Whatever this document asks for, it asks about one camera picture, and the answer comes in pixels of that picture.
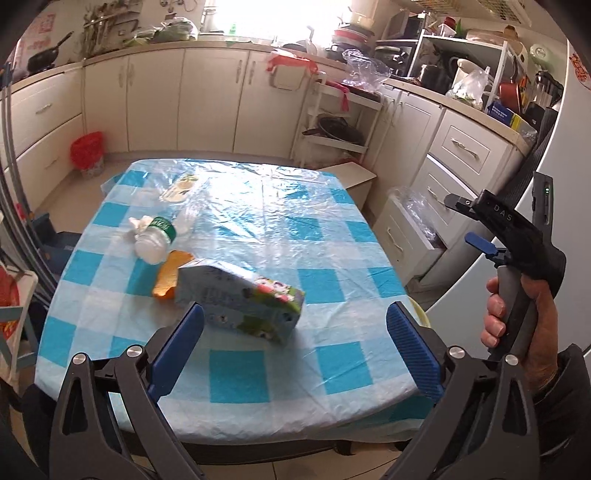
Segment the white kitchen cabinets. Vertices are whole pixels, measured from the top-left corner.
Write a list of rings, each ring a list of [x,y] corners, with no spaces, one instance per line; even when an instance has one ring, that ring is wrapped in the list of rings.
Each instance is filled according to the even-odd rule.
[[[279,70],[259,48],[150,48],[114,53],[34,75],[17,84],[11,126],[2,132],[32,206],[69,173],[69,145],[100,131],[110,154],[212,153],[290,160],[308,85],[276,86]],[[456,100],[390,80],[361,164],[377,175],[365,208],[404,282],[424,288],[453,283],[476,254],[463,237],[473,222],[444,206],[446,195],[500,190],[530,148],[510,127]],[[429,241],[388,195],[408,186],[430,205],[438,238]]]

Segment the orange peel piece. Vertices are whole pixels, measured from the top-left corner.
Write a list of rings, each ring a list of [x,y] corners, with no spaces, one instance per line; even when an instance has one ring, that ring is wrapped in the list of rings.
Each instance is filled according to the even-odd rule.
[[[159,267],[152,288],[152,296],[157,300],[173,300],[178,281],[178,270],[193,259],[194,256],[190,252],[172,250]]]

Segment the small crushed water bottle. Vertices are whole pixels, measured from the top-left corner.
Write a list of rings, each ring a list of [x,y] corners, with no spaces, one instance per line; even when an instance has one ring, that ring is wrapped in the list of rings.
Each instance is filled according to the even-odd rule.
[[[172,242],[176,239],[176,229],[165,217],[130,217],[134,238],[134,251],[139,259],[150,265],[164,262]]]

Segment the red lined trash bin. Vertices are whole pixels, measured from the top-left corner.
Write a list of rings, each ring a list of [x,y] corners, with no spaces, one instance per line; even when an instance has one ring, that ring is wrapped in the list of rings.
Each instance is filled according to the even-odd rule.
[[[75,140],[70,146],[70,160],[84,179],[99,175],[104,169],[104,136],[91,132]]]

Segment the clear tea bottle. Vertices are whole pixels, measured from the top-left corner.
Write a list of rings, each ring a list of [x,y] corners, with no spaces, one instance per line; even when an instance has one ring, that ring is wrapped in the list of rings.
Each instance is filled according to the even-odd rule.
[[[201,184],[197,174],[183,174],[159,196],[159,214],[171,222],[178,236],[187,234],[197,217]]]

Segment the light blue milk carton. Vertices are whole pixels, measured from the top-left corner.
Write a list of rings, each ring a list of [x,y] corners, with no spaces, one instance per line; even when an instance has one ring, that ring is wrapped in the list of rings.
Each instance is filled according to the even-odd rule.
[[[304,308],[304,291],[297,287],[208,259],[179,268],[174,299],[199,304],[211,325],[279,344],[287,342]]]

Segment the clear plastic bag on trolley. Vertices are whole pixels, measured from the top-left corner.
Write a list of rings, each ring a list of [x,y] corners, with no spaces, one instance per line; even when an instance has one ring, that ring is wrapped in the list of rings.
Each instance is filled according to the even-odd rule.
[[[381,60],[367,57],[358,49],[345,50],[342,52],[342,59],[346,61],[348,71],[348,76],[342,83],[348,87],[376,93],[393,73]]]

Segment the white trolley rack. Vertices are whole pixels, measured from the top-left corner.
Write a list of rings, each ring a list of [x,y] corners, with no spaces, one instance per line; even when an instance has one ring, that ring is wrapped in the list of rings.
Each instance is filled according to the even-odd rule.
[[[322,71],[308,85],[290,160],[320,169],[362,162],[384,106],[383,95],[329,79]]]

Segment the blue checkered plastic tablecloth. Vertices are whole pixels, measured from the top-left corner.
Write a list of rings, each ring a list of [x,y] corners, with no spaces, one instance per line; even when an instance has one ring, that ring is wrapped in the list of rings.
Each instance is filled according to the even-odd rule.
[[[190,159],[132,163],[84,229],[42,333],[35,383],[176,323],[205,327],[159,401],[204,444],[394,442],[431,410],[386,328],[405,288],[355,202],[321,171]]]

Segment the black frying pan on counter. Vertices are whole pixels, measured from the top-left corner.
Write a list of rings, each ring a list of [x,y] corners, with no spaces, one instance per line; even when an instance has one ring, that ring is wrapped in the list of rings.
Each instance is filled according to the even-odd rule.
[[[54,62],[59,54],[59,47],[72,35],[73,31],[68,32],[54,47],[43,50],[30,57],[27,62],[28,73],[34,75],[53,68]]]

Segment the clear bag in drawer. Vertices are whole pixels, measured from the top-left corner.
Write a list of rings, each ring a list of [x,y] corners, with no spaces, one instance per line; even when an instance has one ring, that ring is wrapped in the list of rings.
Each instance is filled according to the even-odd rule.
[[[433,221],[433,214],[427,198],[408,186],[397,186],[388,191],[390,197],[394,197],[411,216],[425,237],[435,242],[438,238]]]

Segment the blue dustpan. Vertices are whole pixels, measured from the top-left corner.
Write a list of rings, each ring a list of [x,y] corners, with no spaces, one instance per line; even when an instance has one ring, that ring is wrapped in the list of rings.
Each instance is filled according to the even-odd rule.
[[[32,225],[41,242],[42,253],[49,270],[60,276],[66,267],[81,234],[77,232],[57,232],[50,220],[50,215],[44,213],[36,217]]]

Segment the white blue shelf rack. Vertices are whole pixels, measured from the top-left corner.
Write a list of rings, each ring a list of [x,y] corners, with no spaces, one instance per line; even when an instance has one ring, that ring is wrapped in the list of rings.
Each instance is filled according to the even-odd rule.
[[[34,272],[1,263],[1,379],[14,389],[20,371],[37,360],[39,343],[29,315],[37,283]]]

